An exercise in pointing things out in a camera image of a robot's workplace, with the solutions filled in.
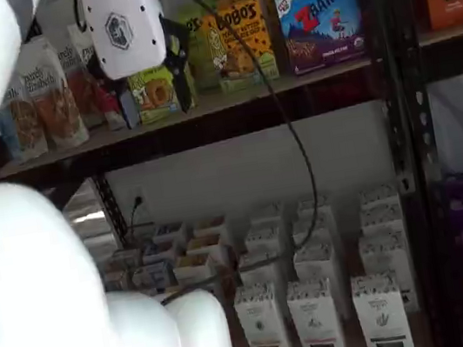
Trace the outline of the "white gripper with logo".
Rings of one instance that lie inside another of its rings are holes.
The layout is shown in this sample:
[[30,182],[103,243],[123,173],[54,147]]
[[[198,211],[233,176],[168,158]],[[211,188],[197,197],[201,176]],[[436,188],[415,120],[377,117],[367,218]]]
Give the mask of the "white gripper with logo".
[[128,130],[140,124],[138,107],[124,77],[162,63],[172,75],[181,110],[186,113],[191,108],[185,72],[190,31],[164,17],[159,0],[82,0],[82,5],[97,54],[87,63],[87,70],[109,130]]

